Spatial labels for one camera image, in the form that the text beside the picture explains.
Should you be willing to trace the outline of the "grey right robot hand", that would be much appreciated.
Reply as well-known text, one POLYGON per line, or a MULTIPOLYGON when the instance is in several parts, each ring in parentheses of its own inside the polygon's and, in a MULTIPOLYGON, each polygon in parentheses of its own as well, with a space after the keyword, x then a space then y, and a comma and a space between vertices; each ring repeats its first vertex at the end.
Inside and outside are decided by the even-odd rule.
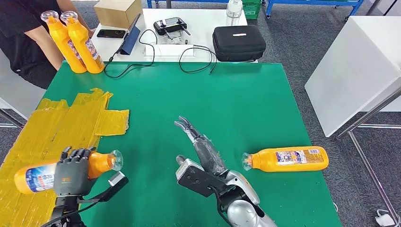
POLYGON ((187 134, 205 172, 220 176, 228 171, 227 166, 211 140, 204 134, 200 134, 188 119, 178 116, 178 121, 174 121, 174 124, 187 134))

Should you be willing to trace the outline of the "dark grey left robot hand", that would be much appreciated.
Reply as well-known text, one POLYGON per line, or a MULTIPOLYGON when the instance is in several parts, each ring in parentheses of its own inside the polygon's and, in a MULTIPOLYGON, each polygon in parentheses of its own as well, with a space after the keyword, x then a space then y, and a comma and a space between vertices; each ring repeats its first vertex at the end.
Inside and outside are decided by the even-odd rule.
POLYGON ((53 190, 57 196, 86 196, 96 179, 88 177, 89 155, 92 148, 66 147, 56 163, 53 190))

